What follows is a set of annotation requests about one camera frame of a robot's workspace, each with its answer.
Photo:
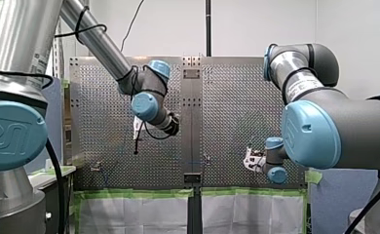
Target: label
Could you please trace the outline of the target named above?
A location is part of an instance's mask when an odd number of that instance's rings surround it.
[[[287,88],[287,100],[292,101],[303,92],[319,87],[323,87],[323,84],[317,78],[310,76],[301,77]]]
[[[31,65],[31,73],[45,74],[48,60],[39,54],[35,54]],[[42,89],[42,85],[44,84],[44,78],[41,77],[28,77],[27,81],[30,86],[35,87],[36,89]]]

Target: perforated metal panel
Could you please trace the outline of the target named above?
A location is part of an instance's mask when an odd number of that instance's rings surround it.
[[[201,172],[203,186],[305,186],[304,170],[286,161],[288,181],[269,183],[244,168],[246,147],[264,149],[267,137],[280,133],[283,110],[279,90],[262,78],[262,58],[131,58],[143,65],[163,59],[171,65],[166,106],[181,114],[179,136],[158,141],[142,132],[133,155],[130,97],[95,60],[75,58],[71,65],[72,140],[75,162],[81,162],[76,189],[102,187],[183,187],[183,173]],[[199,78],[183,77],[200,69]],[[97,163],[101,170],[92,168]]]
[[[247,145],[264,150],[267,137],[281,135],[284,108],[281,92],[264,81],[262,58],[204,58],[203,147],[204,186],[300,187],[303,169],[288,160],[286,184],[270,184],[263,174],[243,165]]]
[[[71,67],[73,155],[76,161],[82,161],[76,188],[182,187],[181,137],[156,140],[142,132],[139,153],[133,155],[130,97],[120,96],[116,82],[94,58],[75,59]],[[132,58],[131,63],[142,66],[149,60]],[[163,60],[171,65],[165,105],[180,114],[181,61],[179,58]],[[97,172],[98,163],[101,170]]]

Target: ur logo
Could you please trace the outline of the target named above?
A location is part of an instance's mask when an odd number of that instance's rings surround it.
[[[0,118],[0,154],[25,154],[31,124]]]

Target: blue joint cap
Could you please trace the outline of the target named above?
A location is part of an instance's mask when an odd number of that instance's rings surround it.
[[[274,183],[284,183],[287,179],[287,171],[283,167],[275,167],[269,170],[267,176]]]
[[[285,107],[282,135],[289,158],[305,167],[333,168],[341,157],[341,140],[334,122],[311,101],[299,100]]]
[[[159,103],[151,94],[142,92],[134,96],[132,101],[133,113],[140,120],[150,122],[157,116]]]
[[[44,149],[47,137],[38,111],[22,103],[0,101],[0,171],[31,162]]]
[[[170,67],[169,64],[162,60],[151,60],[148,63],[148,66],[153,70],[157,71],[160,75],[163,76],[166,82],[169,82],[170,79]]]
[[[281,137],[269,137],[266,139],[266,149],[275,149],[284,146],[284,139]]]

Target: white cloth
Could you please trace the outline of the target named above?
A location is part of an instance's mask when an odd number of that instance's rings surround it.
[[[303,197],[205,196],[202,211],[204,234],[303,233]]]
[[[88,199],[81,203],[80,234],[187,234],[188,198]]]

